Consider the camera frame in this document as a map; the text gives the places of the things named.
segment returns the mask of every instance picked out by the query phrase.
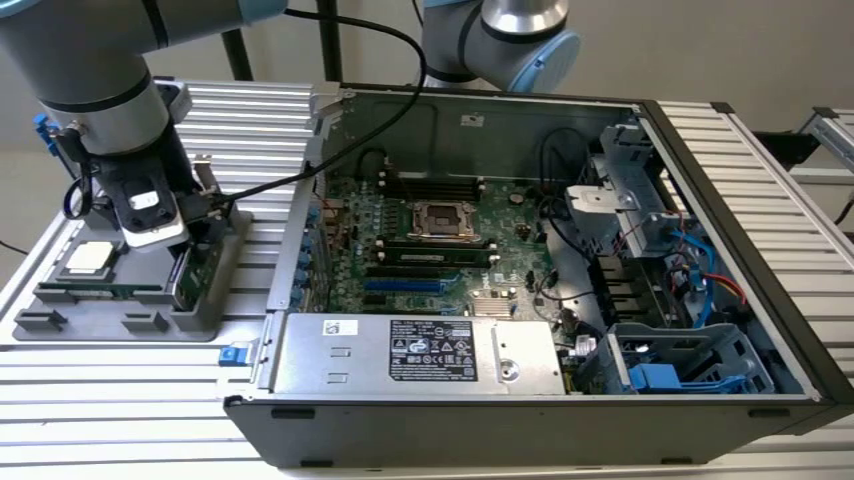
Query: cpu socket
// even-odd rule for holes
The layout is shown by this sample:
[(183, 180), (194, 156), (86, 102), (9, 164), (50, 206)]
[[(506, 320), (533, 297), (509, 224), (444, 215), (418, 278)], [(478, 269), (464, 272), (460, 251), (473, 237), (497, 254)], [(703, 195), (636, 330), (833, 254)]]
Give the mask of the cpu socket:
[(413, 205), (413, 233), (420, 240), (477, 242), (473, 214), (476, 208), (465, 202), (418, 202)]

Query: blue cable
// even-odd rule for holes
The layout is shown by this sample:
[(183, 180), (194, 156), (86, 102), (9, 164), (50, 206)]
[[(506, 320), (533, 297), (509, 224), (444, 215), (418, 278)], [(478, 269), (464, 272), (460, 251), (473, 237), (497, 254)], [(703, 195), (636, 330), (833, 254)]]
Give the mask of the blue cable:
[[(688, 233), (673, 231), (670, 232), (670, 235), (673, 235), (677, 238), (681, 238), (682, 240), (689, 242), (692, 245), (695, 245), (697, 248), (700, 248), (704, 252), (707, 252), (707, 256), (709, 257), (709, 272), (715, 273), (716, 272), (716, 249), (711, 245), (707, 245), (704, 242), (701, 242), (697, 237), (689, 235)], [(704, 326), (707, 326), (707, 321), (712, 316), (712, 307), (715, 304), (715, 288), (709, 286), (707, 287), (707, 291), (708, 291), (707, 303), (704, 304), (704, 311), (700, 314), (700, 318), (695, 322), (695, 328), (704, 328)]]

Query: sticker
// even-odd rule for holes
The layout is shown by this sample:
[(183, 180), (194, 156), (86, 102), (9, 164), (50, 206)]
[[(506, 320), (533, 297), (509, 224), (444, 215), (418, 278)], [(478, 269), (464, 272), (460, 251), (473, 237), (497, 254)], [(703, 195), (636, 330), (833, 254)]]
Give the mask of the sticker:
[(360, 320), (325, 320), (324, 336), (360, 335)]
[(397, 382), (477, 382), (472, 322), (393, 320), (389, 375)]
[(460, 124), (464, 127), (476, 127), (476, 128), (482, 128), (485, 123), (486, 123), (486, 117), (477, 113), (470, 115), (464, 115), (460, 121)]

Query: motherboard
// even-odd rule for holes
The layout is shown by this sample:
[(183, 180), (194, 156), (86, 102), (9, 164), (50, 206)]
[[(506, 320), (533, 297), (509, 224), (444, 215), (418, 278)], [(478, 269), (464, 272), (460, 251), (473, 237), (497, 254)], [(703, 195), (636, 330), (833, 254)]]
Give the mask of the motherboard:
[(552, 319), (538, 201), (521, 182), (338, 178), (328, 189), (332, 312)]

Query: white wall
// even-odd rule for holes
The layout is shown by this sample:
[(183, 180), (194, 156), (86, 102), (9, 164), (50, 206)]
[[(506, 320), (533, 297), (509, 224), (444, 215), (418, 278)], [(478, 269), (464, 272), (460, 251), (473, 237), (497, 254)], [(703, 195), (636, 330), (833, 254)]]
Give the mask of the white wall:
[[(313, 0), (293, 0), (294, 8), (313, 6)], [(340, 9), (421, 35), (409, 0), (340, 0)], [(560, 93), (728, 101), (753, 128), (769, 130), (799, 126), (815, 105), (854, 105), (852, 0), (573, 0), (570, 15), (585, 45)], [(324, 79), (314, 22), (281, 17), (246, 29), (246, 38), (258, 80)], [(342, 27), (342, 43), (348, 81), (413, 81), (416, 57), (400, 40)], [(149, 58), (155, 74), (231, 77), (218, 37)], [(5, 54), (0, 87), (0, 168), (14, 173), (0, 177), (0, 202), (17, 205), (26, 186), (65, 179), (33, 133), (38, 103)], [(845, 192), (817, 193), (832, 215)], [(14, 215), (5, 209), (0, 238), (29, 247), (57, 211), (58, 195), (46, 194)], [(0, 251), (0, 278), (13, 258)]]

